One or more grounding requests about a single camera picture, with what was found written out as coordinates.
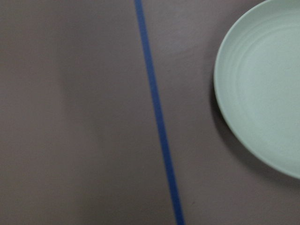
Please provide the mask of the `green plate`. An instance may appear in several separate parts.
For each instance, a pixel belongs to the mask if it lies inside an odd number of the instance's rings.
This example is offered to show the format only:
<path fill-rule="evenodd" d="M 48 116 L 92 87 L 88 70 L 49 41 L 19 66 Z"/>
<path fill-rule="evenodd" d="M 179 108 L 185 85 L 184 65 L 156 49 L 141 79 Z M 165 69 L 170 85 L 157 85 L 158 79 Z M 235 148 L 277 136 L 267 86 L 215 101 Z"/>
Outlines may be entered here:
<path fill-rule="evenodd" d="M 300 3 L 266 0 L 225 35 L 214 67 L 219 109 L 268 166 L 300 176 Z"/>

